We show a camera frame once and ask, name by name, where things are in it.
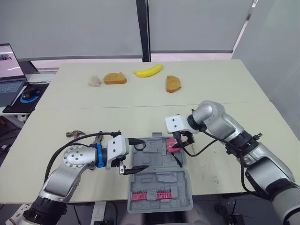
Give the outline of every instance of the toast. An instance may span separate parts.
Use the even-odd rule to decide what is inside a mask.
[[[178,77],[167,76],[167,92],[173,93],[181,88],[181,82]]]
[[[121,72],[107,74],[103,79],[105,84],[123,84],[127,82],[126,77]]]

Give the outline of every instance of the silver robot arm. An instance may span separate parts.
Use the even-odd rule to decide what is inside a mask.
[[[108,142],[106,148],[100,143],[92,147],[75,145],[66,148],[60,166],[44,183],[31,208],[23,213],[18,225],[55,225],[67,211],[67,203],[79,185],[81,174],[96,167],[119,167],[120,174],[138,173],[147,166],[126,169],[123,164],[129,153],[129,145],[141,144],[142,140],[118,135]]]
[[[300,187],[291,170],[266,146],[257,140],[262,134],[250,135],[226,114],[216,102],[204,101],[189,116],[176,115],[165,119],[169,133],[181,142],[181,135],[197,134],[208,129],[216,138],[223,139],[228,154],[237,157],[246,167],[246,177],[260,196],[272,201],[282,224],[300,224]],[[184,147],[193,142],[182,144]]]

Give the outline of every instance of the white wall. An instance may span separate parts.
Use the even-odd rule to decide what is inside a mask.
[[[243,61],[300,140],[299,15],[299,0],[259,0],[232,58]]]

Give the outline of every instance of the yellow banana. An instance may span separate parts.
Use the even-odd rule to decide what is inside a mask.
[[[148,76],[152,76],[152,75],[158,73],[159,71],[161,71],[163,69],[163,67],[164,67],[163,64],[158,64],[155,67],[152,67],[151,69],[141,70],[141,71],[133,71],[133,72],[138,77],[148,77]]]

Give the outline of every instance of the gray plastic case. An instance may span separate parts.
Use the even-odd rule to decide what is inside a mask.
[[[143,151],[132,147],[132,166],[149,165],[129,179],[127,210],[129,213],[187,211],[193,208],[191,185],[188,173],[180,168],[175,158],[166,150],[166,139],[161,132],[153,132]],[[183,151],[175,153],[182,165]],[[157,200],[157,191],[170,190],[172,199]],[[146,200],[132,201],[132,194],[147,191]]]

